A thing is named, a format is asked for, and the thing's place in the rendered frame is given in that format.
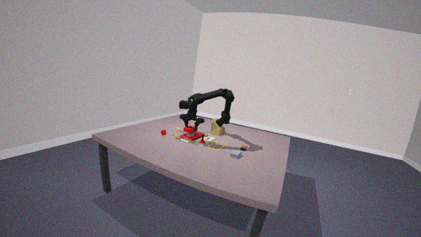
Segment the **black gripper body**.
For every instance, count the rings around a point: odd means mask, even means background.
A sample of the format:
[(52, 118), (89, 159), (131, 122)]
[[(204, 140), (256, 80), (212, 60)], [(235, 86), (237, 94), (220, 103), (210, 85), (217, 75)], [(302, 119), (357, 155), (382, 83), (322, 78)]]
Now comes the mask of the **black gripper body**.
[[(193, 113), (194, 113), (194, 115), (195, 115), (195, 118), (194, 118), (194, 119), (192, 119), (192, 120), (195, 120), (195, 121), (196, 121), (197, 123), (199, 123), (199, 124), (201, 124), (201, 123), (204, 123), (204, 122), (205, 122), (205, 120), (204, 120), (203, 118), (197, 118), (197, 117), (196, 117), (197, 110), (191, 110), (191, 109), (189, 109), (188, 111), (189, 111), (190, 113), (193, 111)], [(184, 120), (185, 120), (184, 115), (185, 115), (185, 114), (180, 115), (180, 119), (184, 119)]]

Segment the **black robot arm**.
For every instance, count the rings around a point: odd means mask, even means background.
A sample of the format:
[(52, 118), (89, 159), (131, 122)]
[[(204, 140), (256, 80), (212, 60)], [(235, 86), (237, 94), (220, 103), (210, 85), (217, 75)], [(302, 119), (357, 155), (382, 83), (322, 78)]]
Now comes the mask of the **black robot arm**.
[[(223, 90), (223, 89), (219, 89), (219, 90), (214, 90), (211, 92), (207, 92), (207, 93), (195, 93), (193, 95), (191, 95), (190, 97), (188, 97), (188, 100), (181, 100), (180, 101), (180, 109), (191, 109), (191, 110), (197, 110), (197, 105), (201, 104), (202, 102), (204, 102), (205, 100), (208, 99), (212, 99), (215, 97), (223, 97), (224, 99), (226, 99), (226, 104), (225, 104), (225, 109), (224, 111), (222, 111), (221, 113), (221, 118), (216, 120), (217, 125), (219, 125), (219, 127), (221, 127), (224, 123), (228, 124), (230, 121), (230, 108), (231, 108), (231, 104), (235, 99), (235, 96), (233, 94), (233, 92), (231, 90)], [(192, 99), (192, 102), (191, 102)], [(187, 114), (184, 115), (185, 120), (191, 120), (195, 118), (195, 115), (193, 113), (193, 111), (190, 113), (189, 111), (187, 112)]]

